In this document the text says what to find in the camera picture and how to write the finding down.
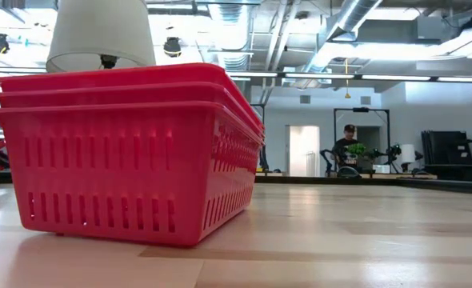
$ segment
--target stacked baskets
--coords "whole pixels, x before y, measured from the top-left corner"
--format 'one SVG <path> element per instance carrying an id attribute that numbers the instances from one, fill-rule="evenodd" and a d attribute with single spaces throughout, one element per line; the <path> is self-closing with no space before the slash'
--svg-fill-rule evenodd
<path id="1" fill-rule="evenodd" d="M 249 203 L 263 125 L 210 64 L 0 78 L 25 228 L 192 246 Z"/>

